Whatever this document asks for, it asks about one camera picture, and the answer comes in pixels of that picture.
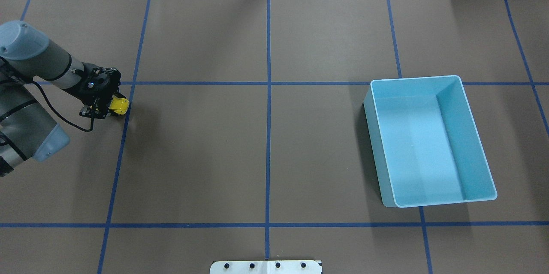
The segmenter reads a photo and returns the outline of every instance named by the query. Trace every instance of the metal bracket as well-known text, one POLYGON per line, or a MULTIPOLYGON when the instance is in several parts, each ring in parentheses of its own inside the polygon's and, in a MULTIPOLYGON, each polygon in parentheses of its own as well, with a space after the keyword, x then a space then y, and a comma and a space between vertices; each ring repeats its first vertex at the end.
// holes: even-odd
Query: metal bracket
POLYGON ((214 262, 210 274, 322 274, 317 260, 214 262))

